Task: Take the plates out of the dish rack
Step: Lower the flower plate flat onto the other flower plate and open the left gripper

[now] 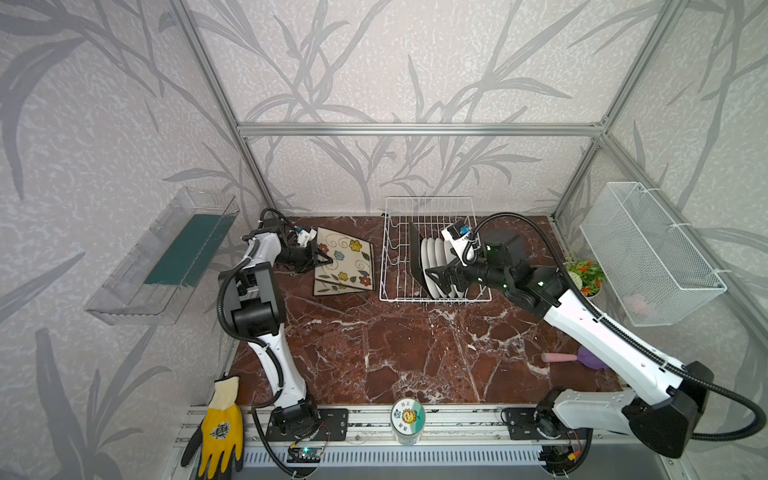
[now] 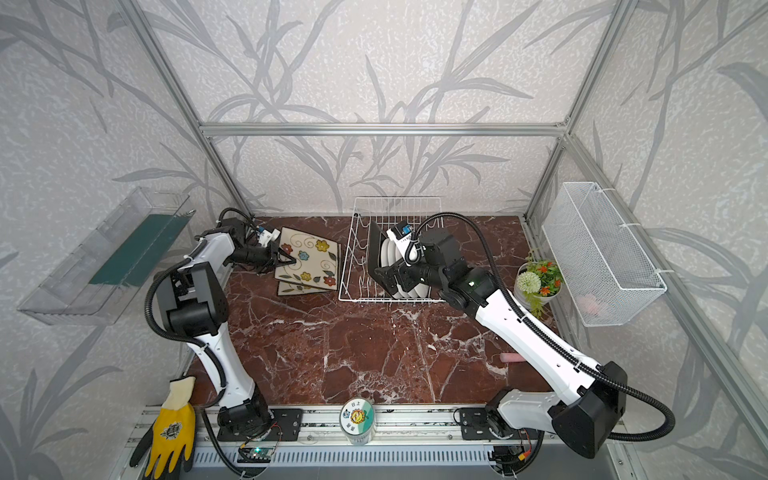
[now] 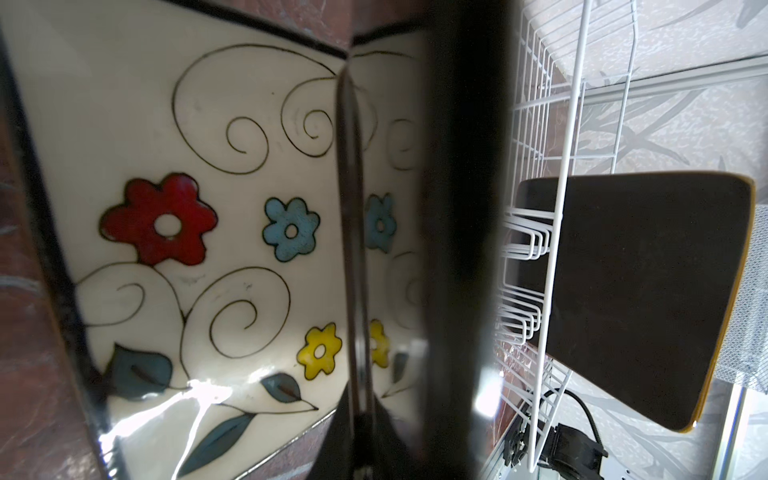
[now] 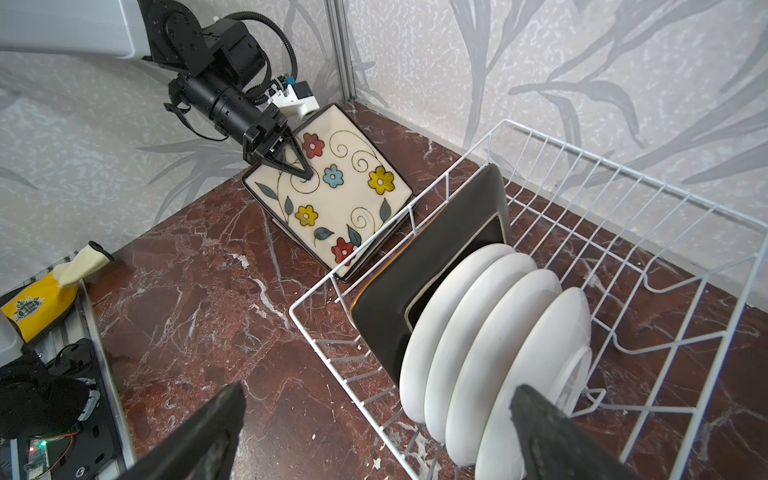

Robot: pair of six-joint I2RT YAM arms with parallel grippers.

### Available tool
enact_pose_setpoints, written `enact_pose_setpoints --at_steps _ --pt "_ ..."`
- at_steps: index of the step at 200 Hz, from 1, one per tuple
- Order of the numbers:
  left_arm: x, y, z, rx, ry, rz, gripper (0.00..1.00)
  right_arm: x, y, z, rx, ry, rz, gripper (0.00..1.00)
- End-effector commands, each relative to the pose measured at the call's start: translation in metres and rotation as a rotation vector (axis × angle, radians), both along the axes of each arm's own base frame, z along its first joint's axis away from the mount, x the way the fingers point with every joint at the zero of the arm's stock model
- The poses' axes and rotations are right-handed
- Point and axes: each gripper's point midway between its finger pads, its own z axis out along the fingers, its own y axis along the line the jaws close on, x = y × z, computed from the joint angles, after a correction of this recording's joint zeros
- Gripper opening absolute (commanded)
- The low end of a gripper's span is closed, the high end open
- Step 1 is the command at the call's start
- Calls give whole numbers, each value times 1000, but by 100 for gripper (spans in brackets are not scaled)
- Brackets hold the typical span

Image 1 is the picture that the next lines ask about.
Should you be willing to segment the black square plate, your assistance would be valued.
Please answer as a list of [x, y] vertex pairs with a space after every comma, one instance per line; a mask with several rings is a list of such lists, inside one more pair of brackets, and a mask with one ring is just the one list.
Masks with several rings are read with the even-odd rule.
[[318, 230], [317, 241], [333, 263], [316, 267], [314, 279], [373, 290], [374, 250], [370, 242], [323, 227]]
[[413, 221], [408, 221], [408, 262], [409, 273], [414, 282], [421, 288], [421, 296], [429, 298], [428, 287], [424, 278], [421, 256], [421, 244], [424, 237]]

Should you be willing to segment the floral square plate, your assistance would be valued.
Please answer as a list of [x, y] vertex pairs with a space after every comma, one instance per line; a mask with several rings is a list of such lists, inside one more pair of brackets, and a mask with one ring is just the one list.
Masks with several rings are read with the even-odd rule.
[[367, 289], [329, 282], [320, 278], [315, 278], [313, 283], [313, 294], [315, 296], [335, 296], [342, 294], [366, 293]]

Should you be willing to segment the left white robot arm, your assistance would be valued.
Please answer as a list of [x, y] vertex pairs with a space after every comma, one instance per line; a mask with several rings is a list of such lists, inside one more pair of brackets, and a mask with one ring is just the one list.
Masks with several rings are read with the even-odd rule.
[[321, 417], [287, 344], [287, 309], [274, 273], [284, 266], [297, 274], [332, 262], [322, 252], [314, 229], [304, 229], [273, 208], [265, 209], [258, 228], [244, 235], [243, 257], [218, 276], [216, 316], [223, 331], [257, 354], [267, 374], [274, 408], [271, 424], [284, 434], [303, 435], [320, 426]]

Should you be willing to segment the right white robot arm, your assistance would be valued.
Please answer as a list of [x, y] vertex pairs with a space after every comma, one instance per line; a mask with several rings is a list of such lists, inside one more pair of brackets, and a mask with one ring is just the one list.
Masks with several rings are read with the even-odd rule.
[[496, 232], [491, 242], [482, 243], [456, 222], [443, 229], [442, 237], [454, 259], [424, 272], [440, 290], [464, 291], [472, 284], [496, 290], [575, 339], [628, 384], [621, 392], [555, 390], [539, 404], [544, 423], [632, 435], [660, 455], [682, 456], [705, 409], [707, 391], [673, 373], [680, 361], [604, 312], [591, 312], [591, 304], [569, 286], [568, 274], [531, 266], [518, 235]]

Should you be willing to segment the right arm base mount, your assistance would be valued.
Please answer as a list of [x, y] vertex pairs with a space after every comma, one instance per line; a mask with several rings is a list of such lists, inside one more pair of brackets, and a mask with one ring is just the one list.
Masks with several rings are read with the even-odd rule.
[[511, 440], [569, 441], [570, 430], [549, 409], [507, 407], [501, 410], [501, 421]]

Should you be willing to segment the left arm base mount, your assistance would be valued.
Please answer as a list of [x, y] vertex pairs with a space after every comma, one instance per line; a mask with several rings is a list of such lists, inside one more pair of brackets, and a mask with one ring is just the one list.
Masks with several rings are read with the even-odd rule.
[[275, 441], [330, 441], [346, 439], [349, 410], [346, 408], [320, 408], [314, 415], [304, 415], [278, 421], [272, 414], [266, 430], [266, 439]]

